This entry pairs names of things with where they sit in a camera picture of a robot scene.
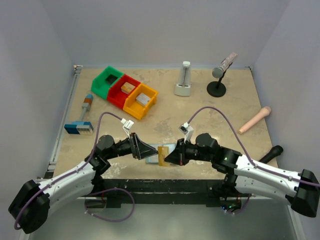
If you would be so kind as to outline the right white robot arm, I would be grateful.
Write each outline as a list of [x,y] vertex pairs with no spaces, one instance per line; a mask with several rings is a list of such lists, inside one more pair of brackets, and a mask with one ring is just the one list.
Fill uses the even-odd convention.
[[306,217],[317,215],[320,184],[312,171],[290,171],[250,160],[238,151],[220,146],[208,133],[198,135],[195,143],[179,139],[164,160],[179,166],[185,166],[190,160],[209,162],[225,174],[231,180],[231,187],[241,194],[282,201]]

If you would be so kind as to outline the green card holder wallet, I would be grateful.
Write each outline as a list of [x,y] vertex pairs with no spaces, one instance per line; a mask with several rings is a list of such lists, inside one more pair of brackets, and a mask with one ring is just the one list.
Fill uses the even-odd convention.
[[[165,144],[151,144],[152,147],[154,147],[156,150],[158,150],[158,147],[161,147],[161,146],[165,146],[167,144],[170,144],[170,143],[165,143]],[[159,164],[158,163],[158,154],[157,155],[154,155],[154,156],[151,156],[151,157],[148,157],[145,159],[145,163],[146,164]]]

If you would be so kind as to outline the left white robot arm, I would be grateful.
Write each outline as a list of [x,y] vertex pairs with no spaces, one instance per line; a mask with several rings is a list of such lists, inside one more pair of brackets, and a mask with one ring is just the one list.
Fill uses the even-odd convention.
[[101,190],[102,174],[111,167],[111,159],[131,155],[143,160],[157,154],[136,133],[118,142],[109,134],[96,138],[90,155],[74,168],[40,183],[29,180],[21,187],[8,208],[15,219],[14,229],[30,234],[63,204]]

